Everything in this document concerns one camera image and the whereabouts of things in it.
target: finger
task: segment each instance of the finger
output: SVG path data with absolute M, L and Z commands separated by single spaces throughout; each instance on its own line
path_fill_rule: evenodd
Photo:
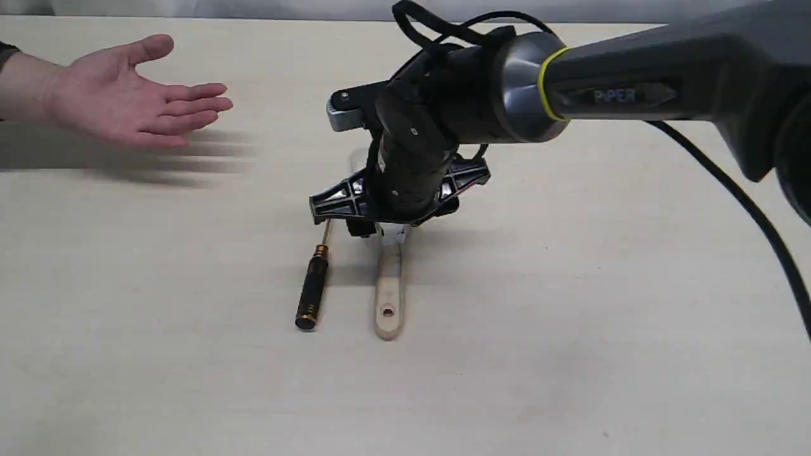
M 134 67 L 169 55 L 174 48 L 174 40 L 169 35 L 157 34 L 120 47 L 130 59 L 130 65 Z
M 227 111 L 234 107 L 234 103 L 224 97 L 202 98 L 194 101 L 172 101 L 163 110 L 163 115 L 188 115 L 202 111 Z
M 217 113 L 214 111 L 203 111 L 182 116 L 162 115 L 149 123 L 143 131 L 156 135 L 181 135 L 189 131 L 199 130 L 216 120 Z
M 170 85 L 166 86 L 165 96 L 167 101 L 194 101 L 200 98 L 219 97 L 227 89 L 222 83 L 200 84 L 193 87 Z

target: table surface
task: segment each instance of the table surface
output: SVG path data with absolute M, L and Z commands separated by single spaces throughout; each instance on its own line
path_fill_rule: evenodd
M 645 26 L 560 25 L 570 45 Z M 495 146 L 493 179 L 408 247 L 404 333 L 371 327 L 375 257 L 343 230 L 317 333 L 293 316 L 319 240 L 307 197 L 367 133 L 340 88 L 414 51 L 394 24 L 3 17 L 68 63 L 168 32 L 142 66 L 235 108 L 179 155 L 0 125 L 0 454 L 809 454 L 811 351 L 743 209 L 644 123 Z M 685 134 L 772 217 L 709 124 Z

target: black screwdriver handle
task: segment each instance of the black screwdriver handle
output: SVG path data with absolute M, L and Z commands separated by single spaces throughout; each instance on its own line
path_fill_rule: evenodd
M 304 331 L 312 331 L 318 323 L 318 311 L 321 309 L 329 269 L 327 251 L 327 246 L 323 244 L 315 249 L 315 255 L 310 259 L 307 275 L 304 277 L 304 287 L 296 312 L 296 326 Z

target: black cable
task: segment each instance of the black cable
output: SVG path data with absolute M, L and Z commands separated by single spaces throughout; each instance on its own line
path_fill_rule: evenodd
M 743 189 L 741 189 L 738 184 L 732 180 L 732 178 L 724 173 L 723 170 L 714 164 L 707 155 L 705 155 L 695 144 L 693 144 L 692 141 L 688 140 L 675 128 L 671 127 L 665 122 L 645 122 L 658 128 L 664 132 L 664 134 L 670 136 L 675 142 L 679 143 L 681 147 L 686 149 L 687 152 L 692 155 L 693 158 L 695 158 L 705 170 L 709 171 L 713 177 L 718 179 L 721 185 L 732 193 L 732 196 L 738 200 L 740 205 L 746 209 L 746 212 L 749 213 L 755 223 L 760 226 L 763 234 L 769 240 L 769 244 L 771 244 L 772 249 L 775 251 L 775 255 L 777 255 L 780 265 L 783 266 L 783 271 L 786 274 L 788 285 L 791 287 L 792 293 L 794 293 L 794 299 L 796 300 L 797 307 L 800 310 L 800 316 L 802 317 L 803 324 L 805 325 L 805 332 L 808 334 L 809 338 L 811 338 L 811 297 L 809 297 L 809 292 L 805 288 L 802 275 L 800 274 L 800 270 L 797 268 L 797 265 L 792 258 L 792 254 L 788 251 L 786 243 L 783 241 L 783 238 L 780 237 L 780 234 L 777 232 L 775 227 L 771 224 L 769 218 L 763 213 L 763 211 L 760 210 L 760 208 L 758 208 L 757 204 L 755 204 L 755 202 L 749 198 Z

